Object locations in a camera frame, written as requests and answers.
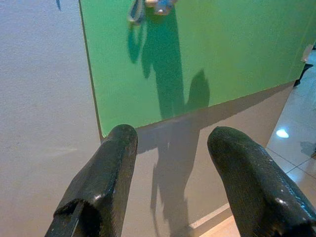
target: black object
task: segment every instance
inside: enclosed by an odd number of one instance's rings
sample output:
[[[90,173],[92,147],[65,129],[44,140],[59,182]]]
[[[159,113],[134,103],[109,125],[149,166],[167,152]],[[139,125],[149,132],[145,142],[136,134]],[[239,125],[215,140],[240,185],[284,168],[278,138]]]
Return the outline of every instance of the black object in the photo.
[[[262,146],[230,127],[207,144],[242,237],[316,237],[313,206]]]
[[[301,84],[301,79],[302,79],[304,73],[305,73],[309,68],[311,68],[312,66],[314,66],[314,65],[313,65],[313,64],[308,64],[308,63],[306,63],[306,64],[304,65],[304,69],[303,69],[303,71],[302,71],[302,73],[301,73],[301,75],[300,75],[300,78],[295,81],[294,86],[297,86],[297,85]]]
[[[46,237],[120,237],[137,153],[137,134],[115,127],[74,177]]]

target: tiled floor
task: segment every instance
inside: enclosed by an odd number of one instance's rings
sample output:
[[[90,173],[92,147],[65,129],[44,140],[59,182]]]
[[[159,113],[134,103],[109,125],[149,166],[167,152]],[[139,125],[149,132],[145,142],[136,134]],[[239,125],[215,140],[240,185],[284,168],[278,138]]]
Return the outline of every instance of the tiled floor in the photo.
[[[316,206],[316,51],[309,56],[314,67],[307,70],[301,84],[291,92],[267,145],[274,161],[298,185]],[[284,129],[288,138],[277,131]],[[239,237],[234,218],[230,217],[201,237]]]

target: green board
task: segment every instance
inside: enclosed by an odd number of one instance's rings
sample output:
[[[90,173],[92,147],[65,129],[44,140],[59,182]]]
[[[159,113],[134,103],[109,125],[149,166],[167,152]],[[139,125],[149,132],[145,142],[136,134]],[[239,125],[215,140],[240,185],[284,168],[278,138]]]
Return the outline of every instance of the green board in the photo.
[[[237,99],[300,75],[315,0],[179,0],[168,16],[130,0],[81,0],[102,135]]]

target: gray wall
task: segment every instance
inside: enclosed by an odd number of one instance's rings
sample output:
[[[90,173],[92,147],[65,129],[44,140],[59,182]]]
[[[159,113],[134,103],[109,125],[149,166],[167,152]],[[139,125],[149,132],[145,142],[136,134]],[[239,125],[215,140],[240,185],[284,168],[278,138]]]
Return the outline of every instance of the gray wall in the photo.
[[[44,235],[100,143],[79,6],[58,2],[0,2],[0,236]],[[209,133],[229,125],[265,146],[290,91],[279,86],[139,128],[123,236],[178,235],[225,205]]]

